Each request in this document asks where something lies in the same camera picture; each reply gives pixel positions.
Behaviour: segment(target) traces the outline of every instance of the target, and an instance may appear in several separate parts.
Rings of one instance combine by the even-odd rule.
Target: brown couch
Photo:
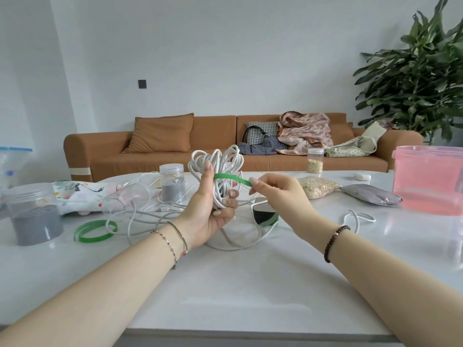
[[[348,141],[361,135],[365,129],[352,128],[346,123],[345,113],[328,113],[332,124],[346,125],[343,133],[336,135],[335,143]],[[194,117],[190,133],[191,151],[204,150],[211,153],[216,148],[225,150],[243,141],[246,122],[270,122],[279,120],[278,115],[261,116],[208,116]],[[121,153],[129,144],[132,132],[77,133],[64,140],[64,152],[72,180],[100,181],[112,176],[158,171],[166,163],[182,163],[187,171],[191,153]],[[368,157],[324,158],[324,170],[371,170],[387,172],[394,168],[392,151],[397,146],[422,145],[423,139],[413,131],[389,130],[378,142],[377,151]],[[244,156],[243,171],[303,171],[306,156],[271,155]]]

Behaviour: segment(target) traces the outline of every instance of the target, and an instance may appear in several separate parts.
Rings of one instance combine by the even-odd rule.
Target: fingernail
[[[249,182],[252,184],[252,186],[256,186],[259,183],[259,180],[254,177],[250,177]]]

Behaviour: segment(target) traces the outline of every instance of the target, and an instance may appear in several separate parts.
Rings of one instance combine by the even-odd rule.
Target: black handbag handle
[[[243,135],[243,141],[242,141],[242,142],[245,141],[245,139],[246,139],[246,134],[248,133],[248,130],[251,129],[251,128],[257,128],[257,129],[259,129],[259,130],[261,131],[261,133],[263,134],[264,139],[265,139],[266,137],[269,137],[269,136],[270,136],[270,135],[269,135],[267,132],[265,132],[265,130],[262,129],[261,127],[258,127],[257,125],[251,125],[250,127],[247,127],[247,128],[246,128],[245,134]]]

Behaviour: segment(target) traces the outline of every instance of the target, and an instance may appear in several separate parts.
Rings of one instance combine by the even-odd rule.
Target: white table
[[[366,173],[372,175],[372,185],[391,190],[393,174]],[[244,174],[248,179],[263,173]],[[290,174],[307,176],[303,172]],[[342,185],[358,183],[352,175],[343,171],[323,174]],[[117,178],[128,180],[126,176]],[[196,183],[188,173],[186,180]],[[314,200],[313,205],[338,222],[349,208],[373,215],[377,222],[362,223],[361,236],[463,292],[460,218],[369,205],[342,192]],[[94,244],[73,242],[78,225],[101,218],[99,214],[67,215],[64,234],[31,247],[16,246],[10,220],[0,221],[0,326],[13,323],[128,247],[122,236]],[[231,226],[249,224],[251,213],[244,206]],[[338,270],[283,221],[268,238],[247,250],[222,252],[201,247],[182,258],[178,269],[171,271],[144,303],[126,333],[397,341]]]

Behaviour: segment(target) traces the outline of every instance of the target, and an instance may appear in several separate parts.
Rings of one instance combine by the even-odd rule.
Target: pink bucket
[[[399,146],[394,193],[403,206],[426,213],[463,215],[463,148]]]

